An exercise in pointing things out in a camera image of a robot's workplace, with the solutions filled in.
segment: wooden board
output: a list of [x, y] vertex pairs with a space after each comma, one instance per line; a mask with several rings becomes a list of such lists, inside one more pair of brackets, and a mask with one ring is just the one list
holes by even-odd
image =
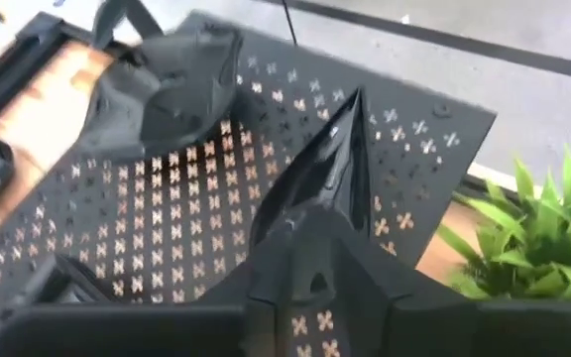
[[[0, 35], [0, 53], [13, 38], [9, 33]], [[0, 223], [74, 143], [93, 84], [110, 62], [103, 53], [69, 43], [0, 114], [0, 138], [13, 147], [17, 169], [13, 183], [0, 198]], [[451, 204], [444, 217], [444, 223], [474, 245], [475, 222], [475, 214], [457, 203]], [[461, 257], [436, 236], [418, 268], [444, 281], [460, 261]]]

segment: black wire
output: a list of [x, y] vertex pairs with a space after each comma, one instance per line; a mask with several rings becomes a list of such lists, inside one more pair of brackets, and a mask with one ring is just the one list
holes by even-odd
[[289, 9], [287, 8], [286, 0], [282, 0], [282, 4], [284, 4], [285, 17], [287, 18], [287, 25], [289, 26], [289, 33], [292, 36], [292, 41], [295, 46], [298, 46], [296, 35], [294, 34], [294, 27], [292, 26], [292, 19], [289, 17]]

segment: gray floor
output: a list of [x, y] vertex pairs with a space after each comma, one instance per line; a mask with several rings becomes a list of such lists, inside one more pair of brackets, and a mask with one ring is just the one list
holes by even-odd
[[[571, 59], [571, 1], [316, 1], [390, 19], [405, 17], [420, 26]], [[67, 0], [54, 8], [52, 2], [35, 4], [87, 28], [98, 3]], [[24, 2], [24, 13], [36, 11], [28, 3]], [[165, 28], [176, 26], [191, 9], [203, 9], [288, 38], [283, 11], [273, 5], [250, 0], [148, 0], [146, 4]], [[560, 175], [563, 146], [571, 147], [570, 77], [302, 12], [293, 11], [292, 16], [306, 47], [497, 111], [498, 120], [477, 163], [511, 174], [513, 157], [518, 156], [538, 182], [548, 168]], [[129, 26], [123, 26], [118, 37], [136, 39]]]

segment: black metal plate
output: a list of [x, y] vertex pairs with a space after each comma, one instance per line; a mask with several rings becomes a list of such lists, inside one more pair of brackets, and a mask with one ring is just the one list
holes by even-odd
[[[0, 309], [52, 251], [124, 301], [198, 298], [246, 258], [263, 194], [357, 85], [376, 138], [372, 239], [415, 265], [495, 115], [251, 31], [240, 73], [232, 119], [203, 145], [130, 165], [65, 155], [0, 227]], [[294, 316], [292, 354], [333, 356], [334, 325], [329, 309]]]

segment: green plant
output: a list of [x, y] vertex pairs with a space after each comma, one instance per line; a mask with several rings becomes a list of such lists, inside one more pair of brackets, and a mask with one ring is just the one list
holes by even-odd
[[438, 228], [466, 260], [452, 274], [451, 287], [478, 299], [571, 299], [571, 153], [563, 163], [562, 197], [550, 173], [535, 196], [529, 170], [515, 164], [516, 201], [491, 182], [486, 199], [458, 195], [488, 218], [477, 230], [480, 252], [448, 227]]

